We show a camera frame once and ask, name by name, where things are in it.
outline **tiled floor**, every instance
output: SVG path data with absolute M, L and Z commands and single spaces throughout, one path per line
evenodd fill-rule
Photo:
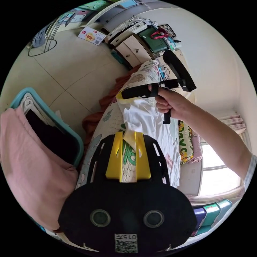
M 82 119 L 98 111 L 98 100 L 114 86 L 117 77 L 127 74 L 126 68 L 101 43 L 96 46 L 77 37 L 80 30 L 56 34 L 57 45 L 47 53 L 29 57 L 24 49 L 5 81 L 0 97 L 2 113 L 20 90 L 32 87 L 53 110 L 60 110 L 62 119 L 82 138 Z

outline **pink blanket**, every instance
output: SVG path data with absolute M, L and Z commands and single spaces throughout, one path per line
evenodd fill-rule
M 192 146 L 193 146 L 193 158 L 188 163 L 200 162 L 203 158 L 203 152 L 201 148 L 200 137 L 197 133 L 192 131 Z
M 76 169 L 40 141 L 20 106 L 1 114 L 0 128 L 0 161 L 14 197 L 38 224 L 57 230 L 77 183 Z

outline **hand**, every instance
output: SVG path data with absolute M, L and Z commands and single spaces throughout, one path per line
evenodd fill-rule
M 181 94 L 159 88 L 158 96 L 155 97 L 156 107 L 160 113 L 167 113 L 171 110 L 171 117 L 177 120 L 183 120 L 186 112 L 190 111 L 193 104 Z

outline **window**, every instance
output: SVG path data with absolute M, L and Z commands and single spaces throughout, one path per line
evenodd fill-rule
M 241 185 L 241 179 L 226 167 L 215 151 L 207 143 L 202 143 L 203 173 L 200 196 L 220 194 Z

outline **white cabinet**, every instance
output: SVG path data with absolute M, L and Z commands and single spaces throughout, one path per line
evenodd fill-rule
M 151 60 L 151 56 L 134 35 L 127 38 L 116 47 L 116 50 L 130 63 L 135 66 Z

